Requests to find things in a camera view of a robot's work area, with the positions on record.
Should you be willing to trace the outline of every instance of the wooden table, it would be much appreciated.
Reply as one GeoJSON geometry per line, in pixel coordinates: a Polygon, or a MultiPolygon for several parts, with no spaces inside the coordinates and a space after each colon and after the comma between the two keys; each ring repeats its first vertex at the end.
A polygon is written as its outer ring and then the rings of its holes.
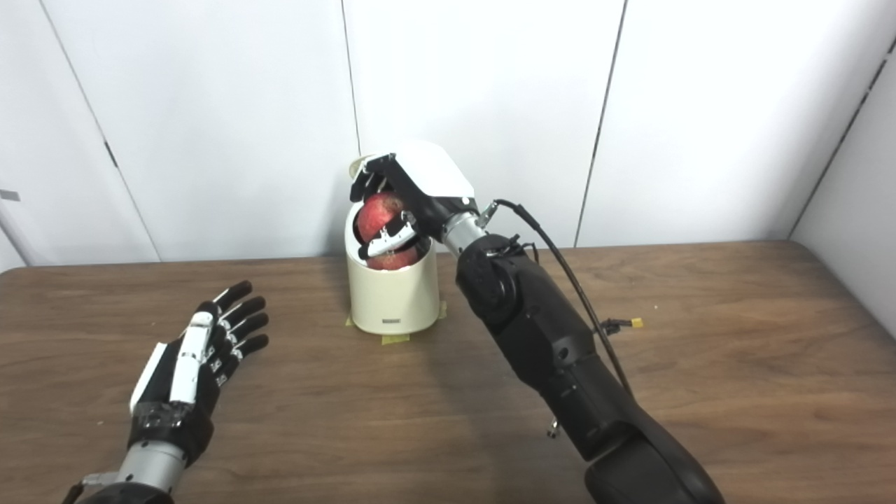
{"type": "MultiPolygon", "coordinates": [[[[804,248],[567,256],[602,317],[643,317],[614,336],[632,386],[729,503],[896,501],[896,342],[804,248]]],[[[269,301],[271,347],[226,385],[178,504],[590,502],[586,465],[545,436],[550,413],[453,267],[439,257],[448,317],[386,346],[346,327],[341,258],[4,274],[0,502],[58,502],[82,475],[116,470],[152,345],[244,278],[269,301]]]]}

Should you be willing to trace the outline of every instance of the masking tape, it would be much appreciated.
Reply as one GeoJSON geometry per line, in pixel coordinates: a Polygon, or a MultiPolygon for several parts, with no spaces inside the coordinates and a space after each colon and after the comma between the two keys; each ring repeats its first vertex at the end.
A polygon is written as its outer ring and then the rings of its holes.
{"type": "Polygon", "coordinates": [[[410,335],[388,335],[383,336],[383,344],[404,343],[410,341],[410,335]]]}

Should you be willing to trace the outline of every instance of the red apple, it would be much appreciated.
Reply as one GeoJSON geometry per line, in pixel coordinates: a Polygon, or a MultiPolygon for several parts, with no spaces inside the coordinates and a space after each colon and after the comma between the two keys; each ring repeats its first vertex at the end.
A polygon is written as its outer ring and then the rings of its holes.
{"type": "Polygon", "coordinates": [[[365,243],[374,239],[388,221],[404,210],[404,203],[395,193],[376,193],[367,198],[358,212],[358,234],[365,243]]]}
{"type": "Polygon", "coordinates": [[[411,247],[401,252],[386,252],[381,256],[367,259],[367,267],[375,270],[397,270],[417,262],[417,248],[411,247]]]}

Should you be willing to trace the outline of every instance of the wire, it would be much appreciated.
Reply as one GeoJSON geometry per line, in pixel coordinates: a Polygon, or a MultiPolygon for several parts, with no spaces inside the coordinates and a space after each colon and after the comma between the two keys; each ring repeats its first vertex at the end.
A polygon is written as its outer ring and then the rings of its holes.
{"type": "Polygon", "coordinates": [[[72,488],[68,489],[68,493],[65,495],[65,499],[62,500],[62,504],[74,504],[81,494],[84,493],[84,485],[81,482],[77,482],[72,485],[72,488]]]}
{"type": "Polygon", "coordinates": [[[535,220],[535,217],[532,217],[532,214],[529,213],[529,211],[527,211],[525,208],[523,208],[521,204],[512,203],[505,199],[496,199],[495,203],[500,204],[501,206],[506,206],[507,208],[513,210],[514,213],[519,215],[521,219],[529,224],[529,227],[537,232],[541,239],[545,241],[547,248],[549,248],[551,253],[554,254],[557,263],[560,263],[560,267],[562,267],[564,273],[566,273],[566,278],[569,278],[570,283],[575,289],[575,293],[579,296],[579,300],[582,301],[582,305],[585,307],[585,312],[588,313],[588,318],[591,320],[591,324],[594,326],[594,332],[598,334],[600,342],[601,344],[603,344],[604,350],[607,351],[607,356],[609,357],[610,362],[613,364],[613,370],[616,372],[616,377],[619,378],[619,383],[622,385],[622,388],[625,389],[625,392],[628,392],[629,395],[634,397],[632,387],[628,384],[628,378],[625,377],[625,372],[622,369],[622,364],[619,363],[619,358],[616,357],[616,351],[613,350],[613,345],[610,343],[609,336],[607,336],[607,331],[605,331],[604,326],[600,324],[598,314],[594,312],[594,308],[591,306],[591,301],[588,300],[588,296],[585,294],[585,290],[582,289],[582,285],[579,283],[579,280],[576,279],[575,273],[573,273],[573,269],[569,267],[568,263],[566,263],[566,259],[563,257],[563,254],[560,253],[560,250],[556,247],[556,245],[554,245],[554,242],[547,235],[547,233],[545,233],[545,231],[541,229],[541,224],[539,224],[538,221],[535,220]]]}

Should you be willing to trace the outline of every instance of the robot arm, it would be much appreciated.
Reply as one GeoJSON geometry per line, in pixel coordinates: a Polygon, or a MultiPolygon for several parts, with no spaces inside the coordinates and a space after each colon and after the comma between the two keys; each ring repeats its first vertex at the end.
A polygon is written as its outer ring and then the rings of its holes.
{"type": "Polygon", "coordinates": [[[267,335],[248,337],[268,323],[264,298],[230,308],[252,292],[241,282],[205,301],[184,332],[158,343],[131,395],[127,455],[116,473],[90,474],[72,487],[64,504],[84,487],[103,487],[82,504],[173,504],[171,492],[183,471],[211,442],[211,414],[220,389],[240,362],[268,344],[267,335]]]}
{"type": "Polygon", "coordinates": [[[444,150],[419,143],[367,158],[351,198],[360,201],[382,188],[398,193],[418,233],[457,257],[455,280],[470,308],[582,458],[593,461],[585,484],[596,502],[724,503],[700,464],[609,372],[590,327],[550,276],[515,239],[485,232],[490,215],[479,215],[470,184],[444,150]]]}

